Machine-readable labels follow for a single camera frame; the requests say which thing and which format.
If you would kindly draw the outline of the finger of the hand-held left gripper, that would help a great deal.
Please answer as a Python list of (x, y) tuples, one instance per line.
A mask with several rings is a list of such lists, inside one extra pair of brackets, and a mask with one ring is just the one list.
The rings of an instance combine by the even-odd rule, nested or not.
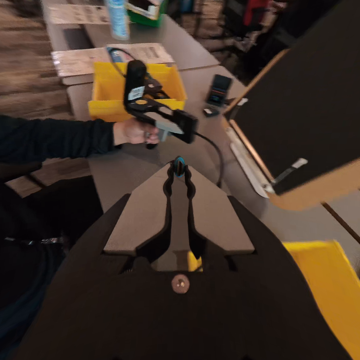
[(179, 112), (179, 109), (170, 109), (170, 108), (148, 108), (146, 110), (146, 123), (154, 125), (156, 121), (160, 122), (171, 122), (174, 124), (179, 124), (176, 113)]
[(171, 134), (183, 135), (184, 131), (175, 123), (169, 121), (155, 120), (155, 127), (158, 129), (159, 142), (164, 142), (167, 136)]

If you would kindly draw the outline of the person's torso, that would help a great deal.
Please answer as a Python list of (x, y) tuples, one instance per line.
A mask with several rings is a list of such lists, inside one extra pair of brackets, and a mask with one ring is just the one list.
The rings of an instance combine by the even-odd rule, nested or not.
[(103, 215), (91, 175), (60, 180), (22, 198), (1, 182), (1, 359), (36, 317), (69, 249)]

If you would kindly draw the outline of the white blue wipes canister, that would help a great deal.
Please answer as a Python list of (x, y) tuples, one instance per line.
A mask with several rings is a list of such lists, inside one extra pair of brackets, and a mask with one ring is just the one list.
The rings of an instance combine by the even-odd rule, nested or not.
[(110, 28), (114, 38), (125, 41), (130, 37), (129, 19), (124, 0), (106, 0)]

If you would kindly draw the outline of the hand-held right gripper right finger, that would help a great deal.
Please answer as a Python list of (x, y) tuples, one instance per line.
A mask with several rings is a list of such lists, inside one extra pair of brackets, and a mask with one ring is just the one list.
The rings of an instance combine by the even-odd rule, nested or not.
[(224, 255), (255, 250), (228, 195), (191, 166), (186, 166), (189, 246), (196, 259), (212, 243)]

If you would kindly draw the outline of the black adapter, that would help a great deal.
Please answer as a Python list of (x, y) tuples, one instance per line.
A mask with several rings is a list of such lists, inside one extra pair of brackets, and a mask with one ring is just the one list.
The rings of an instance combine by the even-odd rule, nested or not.
[(173, 111), (172, 122), (182, 130), (182, 133), (173, 133), (173, 136), (186, 144), (191, 144), (197, 132), (198, 119), (184, 110), (177, 109)]

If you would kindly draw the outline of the printed paper sheet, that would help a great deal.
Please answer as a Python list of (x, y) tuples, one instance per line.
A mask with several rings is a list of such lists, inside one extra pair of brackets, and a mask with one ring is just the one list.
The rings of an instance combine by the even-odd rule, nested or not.
[(115, 63), (123, 74), (132, 60), (169, 67), (176, 65), (160, 43), (116, 43), (92, 49), (56, 51), (52, 52), (52, 60), (58, 77), (67, 86), (93, 83), (95, 62)]

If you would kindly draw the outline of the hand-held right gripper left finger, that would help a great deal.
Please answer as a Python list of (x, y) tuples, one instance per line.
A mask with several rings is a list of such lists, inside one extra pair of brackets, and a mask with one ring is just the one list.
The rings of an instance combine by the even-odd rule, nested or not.
[(105, 254), (160, 257), (170, 245), (172, 164), (130, 194), (103, 249)]

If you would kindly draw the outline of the black battery charger case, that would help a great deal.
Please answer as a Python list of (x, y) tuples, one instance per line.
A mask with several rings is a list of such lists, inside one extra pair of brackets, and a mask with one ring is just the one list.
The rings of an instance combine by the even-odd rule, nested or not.
[(215, 74), (210, 85), (205, 102), (212, 106), (222, 107), (227, 99), (227, 94), (232, 85), (232, 79), (220, 74)]

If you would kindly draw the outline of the green plastic box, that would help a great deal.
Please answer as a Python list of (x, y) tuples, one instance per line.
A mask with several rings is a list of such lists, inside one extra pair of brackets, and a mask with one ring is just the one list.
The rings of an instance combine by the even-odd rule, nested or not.
[(131, 23), (158, 28), (167, 9), (167, 0), (127, 0), (125, 6)]

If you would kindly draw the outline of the thin black cable green plugs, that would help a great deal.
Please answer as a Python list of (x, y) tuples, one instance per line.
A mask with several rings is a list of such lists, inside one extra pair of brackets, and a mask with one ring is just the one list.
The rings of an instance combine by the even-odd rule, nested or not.
[[(220, 148), (208, 137), (206, 137), (196, 131), (193, 131), (192, 134), (197, 137), (200, 137), (203, 140), (205, 140), (206, 142), (208, 142), (214, 148), (214, 150), (217, 152), (218, 157), (219, 157), (219, 177), (216, 182), (216, 186), (221, 188), (222, 182), (223, 182), (225, 164), (224, 164), (224, 157), (223, 157), (223, 154), (222, 154)], [(178, 178), (181, 178), (185, 173), (185, 161), (184, 161), (183, 157), (177, 156), (172, 161), (172, 164), (173, 164), (174, 175)]]

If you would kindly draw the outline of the person's left hand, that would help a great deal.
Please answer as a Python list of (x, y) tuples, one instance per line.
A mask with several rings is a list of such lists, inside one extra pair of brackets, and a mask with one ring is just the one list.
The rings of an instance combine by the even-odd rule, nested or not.
[(113, 124), (114, 146), (130, 144), (158, 144), (158, 129), (135, 118)]

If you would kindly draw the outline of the wooden book stand white base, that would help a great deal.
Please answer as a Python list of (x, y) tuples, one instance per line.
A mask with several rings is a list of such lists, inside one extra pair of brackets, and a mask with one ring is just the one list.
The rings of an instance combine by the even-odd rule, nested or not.
[(359, 1), (339, 2), (225, 112), (282, 209), (359, 189), (359, 10)]

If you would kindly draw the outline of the red storage bin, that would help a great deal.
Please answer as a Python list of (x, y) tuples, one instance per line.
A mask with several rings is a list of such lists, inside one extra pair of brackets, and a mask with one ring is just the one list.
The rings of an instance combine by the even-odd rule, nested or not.
[(268, 9), (269, 0), (247, 0), (243, 15), (243, 24), (253, 27), (261, 23), (264, 13)]

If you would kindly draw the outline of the yellow plastic bin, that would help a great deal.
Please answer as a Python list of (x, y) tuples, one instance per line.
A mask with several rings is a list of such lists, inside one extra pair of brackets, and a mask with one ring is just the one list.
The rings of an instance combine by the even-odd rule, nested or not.
[(337, 241), (283, 243), (334, 335), (352, 359), (360, 358), (359, 279)]
[[(169, 106), (172, 110), (184, 110), (188, 99), (185, 86), (176, 65), (146, 64), (150, 75), (158, 80), (170, 99), (158, 102)], [(88, 101), (90, 117), (106, 122), (122, 122), (131, 118), (124, 108), (123, 97), (125, 79), (110, 62), (94, 63), (94, 82), (92, 99)]]

